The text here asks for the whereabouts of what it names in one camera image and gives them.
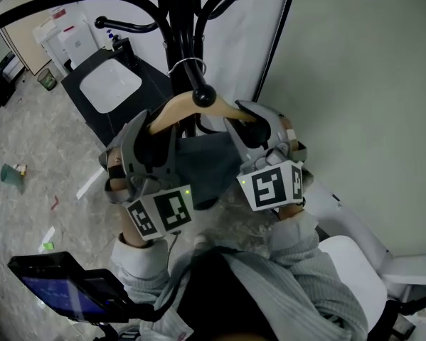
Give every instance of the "tile floor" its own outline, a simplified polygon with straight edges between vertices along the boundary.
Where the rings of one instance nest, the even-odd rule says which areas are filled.
[[[49,68],[55,72],[53,64]],[[9,103],[0,108],[0,169],[3,163],[28,165],[22,195],[0,182],[0,328],[11,341],[89,341],[97,332],[90,325],[71,325],[41,305],[6,264],[14,255],[37,254],[53,226],[55,251],[69,251],[86,269],[115,270],[110,254],[120,232],[117,209],[101,190],[79,200],[75,196],[99,168],[101,149],[60,83],[48,92],[25,72]],[[59,205],[50,210],[55,196]],[[262,233],[274,221],[250,211],[237,187],[198,219],[174,246],[171,262],[209,227],[219,237],[264,254]]]

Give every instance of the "blue screen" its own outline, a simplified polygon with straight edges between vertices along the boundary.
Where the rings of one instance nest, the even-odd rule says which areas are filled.
[[[46,305],[74,313],[105,313],[68,279],[43,279],[22,276],[21,280]]]

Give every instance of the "hanger hook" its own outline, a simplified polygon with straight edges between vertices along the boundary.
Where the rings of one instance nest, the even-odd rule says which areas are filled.
[[[184,58],[184,59],[179,60],[178,62],[176,62],[174,64],[174,66],[171,68],[171,70],[169,70],[167,72],[167,76],[170,76],[171,73],[175,70],[175,68],[178,67],[178,65],[180,65],[182,62],[186,62],[187,60],[197,60],[198,62],[200,62],[203,65],[202,74],[203,74],[203,76],[205,75],[205,73],[206,73],[206,63],[202,59],[197,58],[197,57],[187,57],[187,58]]]

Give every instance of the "wooden hanger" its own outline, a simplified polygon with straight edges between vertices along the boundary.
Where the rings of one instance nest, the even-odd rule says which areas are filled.
[[[244,111],[230,106],[221,96],[217,95],[209,107],[199,107],[192,100],[192,91],[184,92],[171,99],[159,116],[149,125],[149,133],[157,134],[169,126],[194,114],[206,114],[215,117],[227,117],[229,119],[255,121],[255,117]]]

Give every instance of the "sleeve cuff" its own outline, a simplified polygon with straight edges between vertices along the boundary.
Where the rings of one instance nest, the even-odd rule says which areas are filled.
[[[167,267],[169,247],[159,239],[147,248],[139,249],[124,243],[122,234],[116,239],[112,261],[137,278],[151,278]]]
[[[314,216],[302,211],[289,220],[275,223],[266,234],[265,242],[270,251],[288,249],[312,236],[317,225]]]

